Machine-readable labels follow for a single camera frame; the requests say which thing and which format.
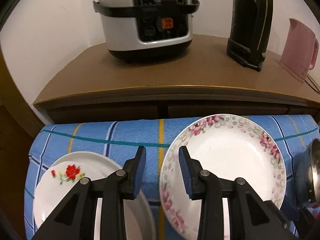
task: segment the stainless steel bowl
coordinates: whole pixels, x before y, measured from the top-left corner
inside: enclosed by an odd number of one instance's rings
[[[295,174],[300,205],[312,207],[320,203],[320,140],[314,139],[299,160]]]

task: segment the metal screw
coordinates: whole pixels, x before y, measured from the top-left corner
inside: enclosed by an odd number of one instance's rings
[[[244,178],[238,178],[237,179],[237,183],[240,184],[240,185],[243,185],[243,184],[245,184],[245,179]]]
[[[202,171],[200,171],[200,174],[201,174],[202,176],[204,176],[204,177],[207,177],[207,176],[209,176],[210,172],[207,171],[207,170],[202,170]]]
[[[88,179],[88,178],[82,178],[82,179],[80,180],[80,183],[81,183],[82,185],[88,184],[88,182],[89,182],[89,179]]]
[[[119,177],[122,177],[125,175],[125,171],[124,170],[118,170],[116,171],[116,175],[119,176]]]

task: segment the rice cooker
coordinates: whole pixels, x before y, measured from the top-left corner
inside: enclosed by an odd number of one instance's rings
[[[106,43],[117,58],[178,54],[192,42],[198,0],[98,0]]]

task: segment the pink pitcher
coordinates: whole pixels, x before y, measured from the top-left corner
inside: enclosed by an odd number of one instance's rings
[[[316,36],[309,27],[296,19],[290,19],[290,29],[280,65],[301,83],[308,70],[315,67],[319,50]]]

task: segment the yellow stripe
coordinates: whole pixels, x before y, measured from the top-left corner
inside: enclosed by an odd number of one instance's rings
[[[164,143],[164,120],[159,120],[159,143]],[[161,166],[164,158],[164,149],[159,149],[158,156],[158,174],[160,175]],[[159,240],[164,240],[164,212],[162,206],[159,206]]]
[[[79,124],[75,130],[73,131],[72,135],[76,135],[78,129],[80,128],[81,125],[83,125],[84,123],[81,123]],[[71,152],[71,149],[72,149],[72,143],[73,143],[73,138],[70,138],[70,141],[69,141],[69,146],[68,146],[68,150],[67,150],[67,154]]]
[[[291,122],[293,123],[293,126],[294,126],[294,128],[296,129],[297,134],[299,134],[299,133],[300,133],[300,132],[299,132],[299,129],[298,129],[296,123],[294,122],[294,120],[293,120],[290,116],[288,116],[288,115],[287,115],[287,117],[289,117],[289,119],[290,119]],[[301,143],[302,143],[302,146],[306,149],[306,146],[304,145],[302,136],[299,136],[299,138],[300,138],[300,141],[301,141]]]

